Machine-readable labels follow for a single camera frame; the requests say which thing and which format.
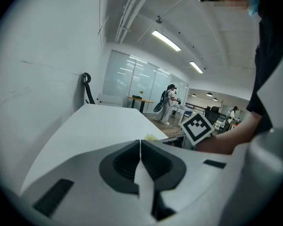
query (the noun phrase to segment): floor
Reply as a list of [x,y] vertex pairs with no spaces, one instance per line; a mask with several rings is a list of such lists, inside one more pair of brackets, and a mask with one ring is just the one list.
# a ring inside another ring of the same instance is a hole
[[155,121],[154,118],[156,117],[156,115],[144,114],[144,116],[147,117],[147,119],[152,122],[158,129],[165,133],[167,137],[178,137],[183,134],[181,127],[178,126],[178,122],[180,120],[180,113],[176,113],[175,116],[170,115],[168,120],[170,125],[168,126],[160,123],[159,121]]

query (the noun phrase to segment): person in white clothes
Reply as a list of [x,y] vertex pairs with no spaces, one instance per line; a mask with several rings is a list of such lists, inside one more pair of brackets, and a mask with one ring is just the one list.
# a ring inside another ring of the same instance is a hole
[[174,92],[174,89],[175,89],[174,84],[171,84],[167,87],[168,99],[166,100],[166,102],[164,102],[161,112],[155,118],[156,121],[160,121],[164,125],[170,125],[168,119],[172,112],[172,107],[174,103],[178,100],[175,99],[176,94]]
[[223,127],[221,133],[226,132],[226,131],[229,130],[231,122],[233,121],[233,119],[235,121],[237,121],[237,119],[235,118],[235,113],[236,113],[237,110],[238,110],[238,107],[235,106],[231,111],[229,111],[226,114],[225,120],[221,124],[221,126],[225,124],[225,126]]

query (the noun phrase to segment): ceiling light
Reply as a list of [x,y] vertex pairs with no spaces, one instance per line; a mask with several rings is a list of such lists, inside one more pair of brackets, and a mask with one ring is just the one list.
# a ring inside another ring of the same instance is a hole
[[135,60],[140,61],[140,62],[143,62],[143,63],[145,63],[145,64],[147,64],[147,63],[148,63],[146,60],[143,60],[143,59],[138,58],[138,57],[134,57],[133,55],[130,55],[130,57],[129,57],[129,58],[135,59]]
[[[127,70],[127,69],[124,69],[124,68],[120,68],[121,70]],[[132,70],[127,70],[127,71],[130,71],[130,72],[132,72]]]
[[162,71],[162,72],[164,72],[164,73],[166,73],[166,74],[171,74],[171,73],[169,73],[169,72],[163,70],[162,68],[159,68],[158,70],[160,70],[160,71]]
[[193,67],[194,67],[199,73],[203,73],[203,72],[201,71],[201,69],[195,64],[195,62],[191,61],[190,64],[193,65]]
[[150,76],[144,75],[144,74],[142,74],[142,73],[140,73],[140,75],[142,75],[142,76],[146,76],[146,77],[149,77],[149,78],[150,78]]
[[157,30],[155,30],[152,33],[154,36],[158,37],[159,39],[161,39],[163,42],[167,43],[168,45],[170,45],[173,49],[175,49],[176,51],[180,51],[181,48],[179,48],[176,44],[174,44],[170,39],[168,39],[165,35],[162,35],[161,33],[159,33]]

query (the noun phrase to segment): yellow object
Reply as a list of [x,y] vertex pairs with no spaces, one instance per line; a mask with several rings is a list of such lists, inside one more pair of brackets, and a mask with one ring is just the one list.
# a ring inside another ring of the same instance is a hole
[[152,134],[147,134],[145,136],[144,140],[147,140],[147,141],[158,141],[158,139],[155,136],[153,136]]

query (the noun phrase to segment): black shirt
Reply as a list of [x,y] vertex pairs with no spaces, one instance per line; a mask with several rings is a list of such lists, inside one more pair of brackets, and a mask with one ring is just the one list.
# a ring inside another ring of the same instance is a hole
[[254,89],[251,95],[247,110],[262,115],[262,119],[257,127],[255,134],[269,130],[272,127],[271,121],[262,105],[257,91],[267,81],[283,57],[283,4],[276,0],[261,0],[258,14],[261,17],[259,23],[260,44],[256,50],[256,78]]

